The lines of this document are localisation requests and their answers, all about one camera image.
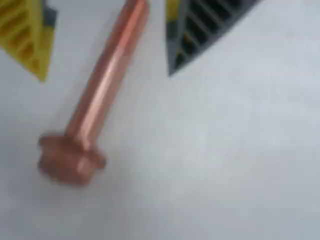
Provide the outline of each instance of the yellow stripe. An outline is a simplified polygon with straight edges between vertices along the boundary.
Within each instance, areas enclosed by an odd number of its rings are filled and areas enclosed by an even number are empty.
[[[174,21],[179,16],[180,0],[166,0],[166,21]]]

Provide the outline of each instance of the copper bolt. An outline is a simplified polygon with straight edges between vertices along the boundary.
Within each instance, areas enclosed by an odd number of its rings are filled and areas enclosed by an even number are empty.
[[[51,179],[86,185],[106,158],[96,147],[106,115],[149,15],[147,0],[127,0],[64,134],[45,134],[38,167]]]

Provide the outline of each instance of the yellow plastic part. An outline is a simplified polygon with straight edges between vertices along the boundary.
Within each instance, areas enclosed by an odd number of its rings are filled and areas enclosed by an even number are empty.
[[[0,46],[40,81],[47,77],[54,29],[41,0],[0,0]]]
[[[166,0],[166,21],[175,21],[179,16],[179,5],[181,0]]]

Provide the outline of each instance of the white table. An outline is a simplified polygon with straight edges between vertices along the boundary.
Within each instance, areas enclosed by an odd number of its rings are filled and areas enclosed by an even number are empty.
[[[51,1],[46,84],[0,52],[1,240],[319,239],[318,0],[262,1],[172,78],[153,0],[99,142],[107,170],[85,189],[38,174],[38,137],[66,125],[122,4]]]

